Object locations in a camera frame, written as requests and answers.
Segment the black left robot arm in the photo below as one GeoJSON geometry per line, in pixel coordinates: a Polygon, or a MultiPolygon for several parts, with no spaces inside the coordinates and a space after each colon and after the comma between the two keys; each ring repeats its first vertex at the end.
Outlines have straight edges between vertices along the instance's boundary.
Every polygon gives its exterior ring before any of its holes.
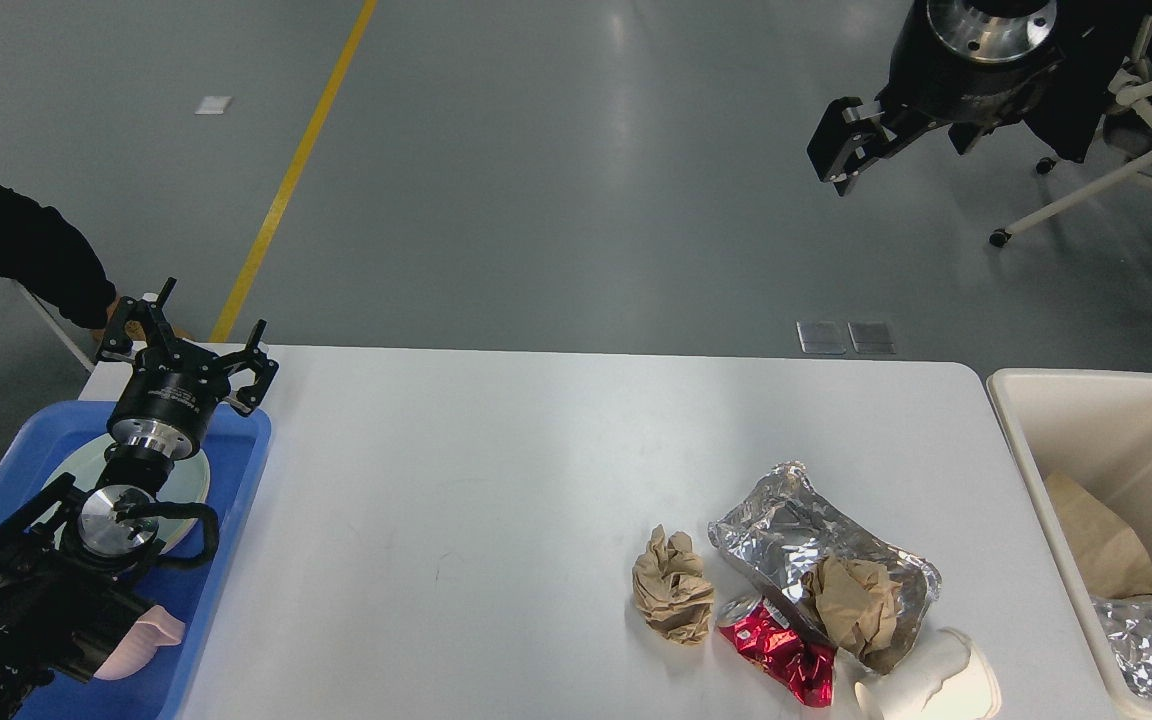
{"type": "Polygon", "coordinates": [[[0,523],[0,719],[58,674],[94,679],[151,611],[134,589],[147,573],[207,568],[230,546],[214,506],[165,501],[161,488],[200,452],[219,406],[255,414],[278,364],[262,350],[265,320],[225,355],[179,338],[162,311],[174,285],[127,297],[106,329],[99,359],[132,373],[93,487],[61,473],[0,523]]]}

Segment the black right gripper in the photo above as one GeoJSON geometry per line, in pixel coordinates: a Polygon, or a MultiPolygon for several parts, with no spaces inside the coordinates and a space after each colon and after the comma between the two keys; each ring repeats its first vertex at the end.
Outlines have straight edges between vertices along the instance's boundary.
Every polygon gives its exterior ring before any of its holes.
{"type": "Polygon", "coordinates": [[[881,96],[838,97],[806,156],[819,182],[846,197],[861,173],[946,127],[967,156],[998,127],[1020,122],[1062,56],[1056,1],[915,1],[881,96]]]}

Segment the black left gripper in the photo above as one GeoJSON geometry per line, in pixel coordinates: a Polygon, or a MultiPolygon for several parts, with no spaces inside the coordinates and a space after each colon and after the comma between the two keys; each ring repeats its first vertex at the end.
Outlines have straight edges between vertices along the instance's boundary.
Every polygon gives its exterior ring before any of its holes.
{"type": "MultiPolygon", "coordinates": [[[[116,300],[97,341],[96,363],[132,363],[136,340],[128,325],[141,329],[143,350],[164,348],[169,361],[182,357],[185,338],[179,336],[164,313],[175,286],[177,278],[168,276],[151,300],[116,300]]],[[[257,320],[238,350],[209,361],[206,376],[165,367],[134,369],[109,416],[109,437],[119,445],[150,448],[172,461],[194,457],[220,402],[238,416],[251,416],[268,395],[279,363],[262,346],[266,328],[268,323],[257,320]]]]}

